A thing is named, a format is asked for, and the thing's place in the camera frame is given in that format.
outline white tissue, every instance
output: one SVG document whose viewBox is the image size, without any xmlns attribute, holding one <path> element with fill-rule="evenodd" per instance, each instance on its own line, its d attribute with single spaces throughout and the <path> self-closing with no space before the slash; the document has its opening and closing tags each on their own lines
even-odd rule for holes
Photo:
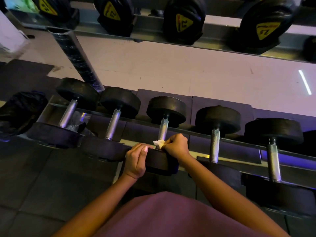
<svg viewBox="0 0 316 237">
<path fill-rule="evenodd" d="M 164 143 L 165 143 L 164 140 L 154 141 L 154 145 L 155 146 L 159 146 L 160 149 L 161 149 L 161 147 L 163 146 Z"/>
</svg>

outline person's left hand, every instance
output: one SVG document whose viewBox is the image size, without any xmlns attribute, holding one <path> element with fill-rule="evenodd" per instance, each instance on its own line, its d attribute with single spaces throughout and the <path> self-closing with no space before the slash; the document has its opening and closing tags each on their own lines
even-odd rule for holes
<svg viewBox="0 0 316 237">
<path fill-rule="evenodd" d="M 148 148 L 152 149 L 153 147 L 148 144 L 138 143 L 126 153 L 123 174 L 129 175 L 135 180 L 144 175 Z"/>
</svg>

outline black plastic bag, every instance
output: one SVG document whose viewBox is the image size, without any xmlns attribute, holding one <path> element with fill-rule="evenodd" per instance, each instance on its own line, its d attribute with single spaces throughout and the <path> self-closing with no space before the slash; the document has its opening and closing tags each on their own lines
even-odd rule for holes
<svg viewBox="0 0 316 237">
<path fill-rule="evenodd" d="M 0 140 L 26 132 L 48 101 L 41 92 L 18 92 L 0 107 Z"/>
</svg>

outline purple shirt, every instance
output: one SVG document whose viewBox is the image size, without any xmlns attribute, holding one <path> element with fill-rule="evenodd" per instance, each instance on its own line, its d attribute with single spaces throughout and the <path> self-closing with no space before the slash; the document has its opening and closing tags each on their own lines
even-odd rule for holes
<svg viewBox="0 0 316 237">
<path fill-rule="evenodd" d="M 256 236 L 254 231 L 197 200 L 160 192 L 132 199 L 94 237 Z"/>
</svg>

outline yellow triangle label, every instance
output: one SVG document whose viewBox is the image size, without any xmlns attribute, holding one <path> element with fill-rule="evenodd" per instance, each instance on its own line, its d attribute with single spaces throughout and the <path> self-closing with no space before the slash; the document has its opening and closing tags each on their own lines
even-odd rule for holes
<svg viewBox="0 0 316 237">
<path fill-rule="evenodd" d="M 176 15 L 177 31 L 182 32 L 193 24 L 193 21 L 181 14 Z"/>
<path fill-rule="evenodd" d="M 268 35 L 280 26 L 280 22 L 265 22 L 257 25 L 257 35 L 259 40 L 265 39 Z"/>
<path fill-rule="evenodd" d="M 52 6 L 46 0 L 39 0 L 39 8 L 51 15 L 57 16 L 57 12 L 52 8 Z"/>
<path fill-rule="evenodd" d="M 107 4 L 105 5 L 103 15 L 113 20 L 117 20 L 117 21 L 121 20 L 115 8 L 113 7 L 113 4 L 110 1 L 108 1 Z"/>
</svg>

